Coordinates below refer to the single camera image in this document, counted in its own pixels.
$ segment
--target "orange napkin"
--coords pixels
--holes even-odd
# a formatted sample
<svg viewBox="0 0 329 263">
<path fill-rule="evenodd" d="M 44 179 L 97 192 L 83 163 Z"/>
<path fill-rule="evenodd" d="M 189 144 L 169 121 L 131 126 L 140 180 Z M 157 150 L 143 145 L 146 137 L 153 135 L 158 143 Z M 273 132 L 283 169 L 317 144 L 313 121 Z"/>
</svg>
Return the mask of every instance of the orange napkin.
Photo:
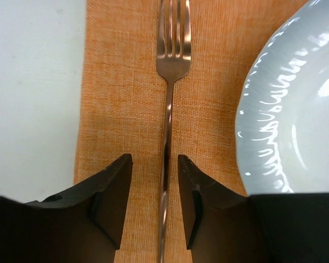
<svg viewBox="0 0 329 263">
<path fill-rule="evenodd" d="M 192 63 L 175 85 L 166 262 L 185 248 L 177 156 L 245 194 L 235 162 L 234 118 L 245 76 L 273 32 L 306 0 L 192 0 Z M 156 262 L 166 83 L 156 73 L 160 0 L 89 0 L 75 183 L 123 153 L 133 156 L 115 262 Z"/>
</svg>

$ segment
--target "fork handle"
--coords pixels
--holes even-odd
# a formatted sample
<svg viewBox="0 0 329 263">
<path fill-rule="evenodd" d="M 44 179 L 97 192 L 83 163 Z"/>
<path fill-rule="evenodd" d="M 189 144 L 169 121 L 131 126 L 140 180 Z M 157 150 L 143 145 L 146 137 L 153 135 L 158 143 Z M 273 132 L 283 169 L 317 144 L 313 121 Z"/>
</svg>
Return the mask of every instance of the fork handle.
<svg viewBox="0 0 329 263">
<path fill-rule="evenodd" d="M 161 163 L 160 214 L 158 218 L 158 263 L 165 255 L 165 235 L 168 208 L 169 169 L 172 144 L 172 111 L 174 82 L 167 82 L 166 114 L 164 117 L 163 152 Z"/>
</svg>

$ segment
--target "white plate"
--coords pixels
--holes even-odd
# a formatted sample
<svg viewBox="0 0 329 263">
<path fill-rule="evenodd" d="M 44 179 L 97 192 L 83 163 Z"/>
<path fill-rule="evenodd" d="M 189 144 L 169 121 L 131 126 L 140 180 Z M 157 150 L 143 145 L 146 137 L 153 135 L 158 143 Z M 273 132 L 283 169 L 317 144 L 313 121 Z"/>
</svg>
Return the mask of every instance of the white plate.
<svg viewBox="0 0 329 263">
<path fill-rule="evenodd" d="M 310 1 L 269 39 L 235 131 L 249 195 L 329 192 L 329 1 Z"/>
</svg>

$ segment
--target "metal fork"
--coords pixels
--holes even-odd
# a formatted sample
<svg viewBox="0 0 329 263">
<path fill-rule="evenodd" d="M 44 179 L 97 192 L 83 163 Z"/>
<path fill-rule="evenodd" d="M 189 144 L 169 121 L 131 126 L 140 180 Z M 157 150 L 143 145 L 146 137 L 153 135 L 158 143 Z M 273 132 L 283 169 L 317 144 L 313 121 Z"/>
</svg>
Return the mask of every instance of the metal fork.
<svg viewBox="0 0 329 263">
<path fill-rule="evenodd" d="M 182 14 L 181 0 L 177 0 L 177 16 L 173 17 L 173 0 L 169 0 L 168 23 L 165 23 L 165 3 L 161 0 L 157 36 L 157 73 L 167 81 L 166 115 L 163 131 L 161 164 L 160 215 L 158 219 L 158 262 L 163 263 L 166 219 L 168 208 L 169 161 L 171 157 L 172 109 L 174 83 L 189 72 L 191 60 L 190 3 L 185 1 Z"/>
</svg>

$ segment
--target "white table surface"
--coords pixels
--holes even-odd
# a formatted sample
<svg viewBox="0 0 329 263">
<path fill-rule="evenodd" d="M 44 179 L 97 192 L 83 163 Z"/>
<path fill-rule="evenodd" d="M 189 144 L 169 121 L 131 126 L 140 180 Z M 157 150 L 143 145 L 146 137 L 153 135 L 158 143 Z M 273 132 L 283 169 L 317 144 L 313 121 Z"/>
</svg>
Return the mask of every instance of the white table surface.
<svg viewBox="0 0 329 263">
<path fill-rule="evenodd" d="M 72 186 L 86 0 L 0 0 L 0 195 Z"/>
</svg>

